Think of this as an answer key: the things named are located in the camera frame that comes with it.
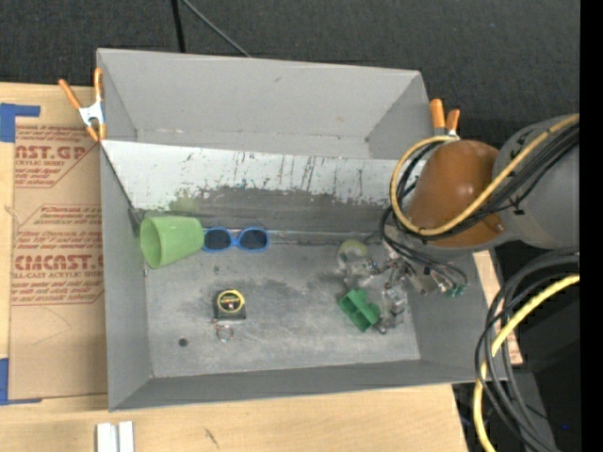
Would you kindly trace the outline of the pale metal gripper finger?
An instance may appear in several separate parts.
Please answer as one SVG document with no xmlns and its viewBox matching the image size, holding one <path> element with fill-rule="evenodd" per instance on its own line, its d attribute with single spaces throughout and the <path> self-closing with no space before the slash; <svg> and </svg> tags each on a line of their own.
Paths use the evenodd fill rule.
<svg viewBox="0 0 603 452">
<path fill-rule="evenodd" d="M 406 311 L 406 293 L 395 288 L 388 288 L 382 292 L 380 303 L 380 318 L 376 323 L 376 330 L 380 334 L 387 334 L 404 322 Z"/>
<path fill-rule="evenodd" d="M 377 276 L 384 273 L 389 273 L 390 275 L 398 276 L 404 271 L 404 260 L 401 258 L 388 259 L 380 264 L 376 261 L 372 261 L 369 269 L 371 276 Z"/>
</svg>

